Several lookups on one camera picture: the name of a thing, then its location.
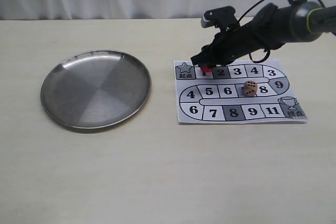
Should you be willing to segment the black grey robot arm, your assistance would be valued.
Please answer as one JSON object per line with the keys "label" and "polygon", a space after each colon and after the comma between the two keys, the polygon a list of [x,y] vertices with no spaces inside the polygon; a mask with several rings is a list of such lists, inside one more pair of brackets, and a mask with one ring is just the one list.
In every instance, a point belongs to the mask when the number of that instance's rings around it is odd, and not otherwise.
{"label": "black grey robot arm", "polygon": [[287,43],[312,42],[323,33],[335,32],[335,7],[322,7],[315,2],[298,2],[282,8],[269,3],[244,25],[240,25],[235,12],[232,6],[225,6],[204,13],[202,27],[214,26],[220,31],[191,57],[193,65],[226,66],[258,50],[266,53],[262,59],[265,61],[272,50]]}

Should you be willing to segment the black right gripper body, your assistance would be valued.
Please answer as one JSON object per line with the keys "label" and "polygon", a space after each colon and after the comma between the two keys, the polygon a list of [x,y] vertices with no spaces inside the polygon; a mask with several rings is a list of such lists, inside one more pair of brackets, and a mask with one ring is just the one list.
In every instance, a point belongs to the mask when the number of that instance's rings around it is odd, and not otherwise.
{"label": "black right gripper body", "polygon": [[218,33],[201,53],[201,64],[230,64],[254,51],[265,49],[265,44],[243,26],[224,35]]}

